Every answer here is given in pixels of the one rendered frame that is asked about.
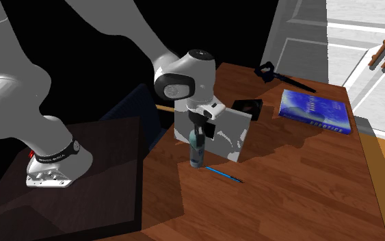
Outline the grey box with black square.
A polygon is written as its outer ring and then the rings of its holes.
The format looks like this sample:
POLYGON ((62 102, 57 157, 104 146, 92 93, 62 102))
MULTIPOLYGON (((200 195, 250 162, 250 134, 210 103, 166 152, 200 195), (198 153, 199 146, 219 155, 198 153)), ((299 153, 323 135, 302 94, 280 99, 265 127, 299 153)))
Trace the grey box with black square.
MULTIPOLYGON (((187 100, 174 102, 174 137, 189 143, 189 133, 194 124, 188 117, 187 100)), ((205 150, 237 162, 249 130, 252 115, 226 108, 215 120, 209 119, 207 124, 214 125, 214 134, 205 131, 205 150)))

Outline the grey-blue bottle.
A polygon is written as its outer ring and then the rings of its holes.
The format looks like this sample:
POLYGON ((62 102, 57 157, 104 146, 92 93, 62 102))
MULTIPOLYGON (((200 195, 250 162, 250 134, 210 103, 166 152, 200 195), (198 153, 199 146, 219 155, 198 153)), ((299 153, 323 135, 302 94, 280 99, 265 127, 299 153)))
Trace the grey-blue bottle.
POLYGON ((201 132, 190 131, 189 134, 189 158, 193 168, 200 168, 203 165, 205 151, 205 135, 201 132))

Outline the small black box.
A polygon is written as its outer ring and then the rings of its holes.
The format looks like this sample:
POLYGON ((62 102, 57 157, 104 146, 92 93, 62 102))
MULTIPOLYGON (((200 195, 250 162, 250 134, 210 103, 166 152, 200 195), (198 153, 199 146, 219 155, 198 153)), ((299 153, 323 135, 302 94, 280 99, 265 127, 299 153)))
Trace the small black box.
POLYGON ((263 101, 261 99, 235 100, 232 109, 251 114, 251 121, 257 121, 261 113, 263 101))

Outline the blue pen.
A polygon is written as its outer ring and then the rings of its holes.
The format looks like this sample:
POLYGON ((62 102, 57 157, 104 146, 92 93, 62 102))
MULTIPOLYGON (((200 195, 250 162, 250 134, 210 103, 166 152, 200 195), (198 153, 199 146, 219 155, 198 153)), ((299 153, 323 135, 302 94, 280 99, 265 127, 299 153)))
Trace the blue pen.
POLYGON ((205 166, 205 168, 208 169, 208 170, 210 170, 210 171, 212 171, 212 172, 214 172, 214 173, 217 173, 218 175, 221 175, 221 176, 223 176, 223 177, 232 179, 232 180, 234 180, 234 181, 236 181, 236 182, 239 182, 239 183, 243 183, 242 180, 240 180, 240 179, 238 179, 238 178, 236 178, 236 177, 233 177, 232 175, 228 175, 228 174, 226 174, 226 173, 223 173, 223 172, 221 172, 221 171, 219 171, 219 170, 216 170, 216 169, 214 169, 214 168, 211 168, 210 166, 205 166))

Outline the dark blue scissors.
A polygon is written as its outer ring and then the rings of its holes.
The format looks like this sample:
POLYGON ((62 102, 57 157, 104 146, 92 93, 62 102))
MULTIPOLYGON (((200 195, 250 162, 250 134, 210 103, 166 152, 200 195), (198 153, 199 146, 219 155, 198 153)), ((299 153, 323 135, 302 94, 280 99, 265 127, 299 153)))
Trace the dark blue scissors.
POLYGON ((274 65, 271 62, 266 62, 262 64, 261 66, 254 69, 254 73, 260 77, 265 83, 269 83, 273 81, 274 79, 279 79, 280 81, 283 81, 286 84, 290 84, 292 86, 301 88, 302 90, 306 90, 312 93, 316 93, 316 90, 306 86, 304 84, 301 84, 298 81, 295 81, 289 77, 286 77, 284 75, 281 75, 279 73, 274 72, 274 65))

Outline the dark brown robot stand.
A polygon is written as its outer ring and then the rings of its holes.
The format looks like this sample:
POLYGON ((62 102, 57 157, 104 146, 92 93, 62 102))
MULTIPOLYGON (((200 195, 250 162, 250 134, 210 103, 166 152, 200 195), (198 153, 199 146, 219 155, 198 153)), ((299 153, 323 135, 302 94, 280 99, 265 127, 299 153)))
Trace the dark brown robot stand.
POLYGON ((69 125, 93 155, 67 188, 28 188, 20 151, 0 180, 0 241, 93 241, 140 229, 142 160, 148 145, 138 117, 69 125))

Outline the blue book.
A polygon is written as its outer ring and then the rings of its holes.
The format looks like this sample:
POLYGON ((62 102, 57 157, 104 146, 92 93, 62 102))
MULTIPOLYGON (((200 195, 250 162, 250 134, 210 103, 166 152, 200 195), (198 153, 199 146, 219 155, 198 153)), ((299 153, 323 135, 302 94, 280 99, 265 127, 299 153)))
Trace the blue book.
POLYGON ((341 134, 351 133, 346 105, 339 101, 284 89, 278 115, 341 134))

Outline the brown wooden table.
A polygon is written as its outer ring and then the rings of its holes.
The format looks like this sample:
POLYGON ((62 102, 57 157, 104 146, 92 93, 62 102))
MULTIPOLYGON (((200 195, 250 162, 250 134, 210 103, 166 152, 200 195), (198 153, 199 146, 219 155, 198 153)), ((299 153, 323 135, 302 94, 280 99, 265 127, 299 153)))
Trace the brown wooden table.
POLYGON ((279 117, 287 85, 223 63, 215 95, 261 99, 237 162, 189 149, 169 130, 144 160, 142 228, 99 241, 385 241, 360 136, 279 117))

